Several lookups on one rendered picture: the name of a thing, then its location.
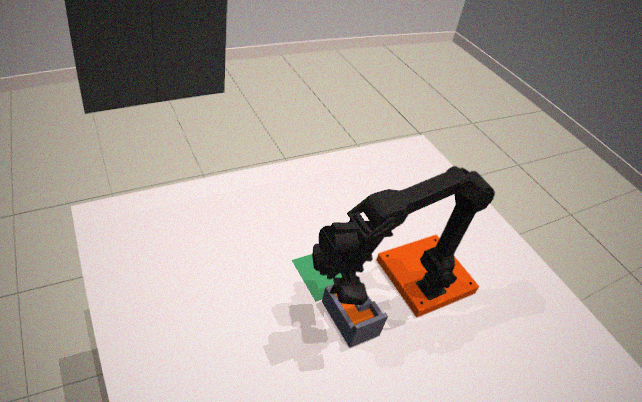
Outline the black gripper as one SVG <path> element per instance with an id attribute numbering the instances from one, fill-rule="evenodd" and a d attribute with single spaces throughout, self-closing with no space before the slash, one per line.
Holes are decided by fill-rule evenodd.
<path id="1" fill-rule="evenodd" d="M 337 293 L 338 301 L 343 304 L 364 305 L 369 299 L 366 286 L 361 282 L 356 273 L 363 273 L 365 262 L 372 262 L 373 256 L 361 256 L 354 253 L 346 253 L 347 262 L 343 272 L 342 278 L 334 278 L 339 273 L 334 270 L 333 275 L 327 275 L 327 279 L 333 279 L 334 285 L 330 293 Z"/>

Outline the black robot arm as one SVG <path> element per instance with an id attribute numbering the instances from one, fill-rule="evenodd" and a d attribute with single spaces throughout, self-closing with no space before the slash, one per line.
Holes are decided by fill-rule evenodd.
<path id="1" fill-rule="evenodd" d="M 475 214 L 487 208 L 495 196 L 494 188 L 475 172 L 449 167 L 445 172 L 403 190 L 387 189 L 369 195 L 351 209 L 349 222 L 333 222 L 319 232 L 314 244 L 313 267 L 320 275 L 342 273 L 346 253 L 370 256 L 392 230 L 402 225 L 409 214 L 455 195 L 455 207 L 435 247 L 424 250 L 420 258 L 427 270 L 417 281 L 428 300 L 444 295 L 457 277 L 453 274 L 455 252 Z M 361 216 L 363 213 L 369 221 Z M 419 284 L 418 284 L 419 283 Z"/>

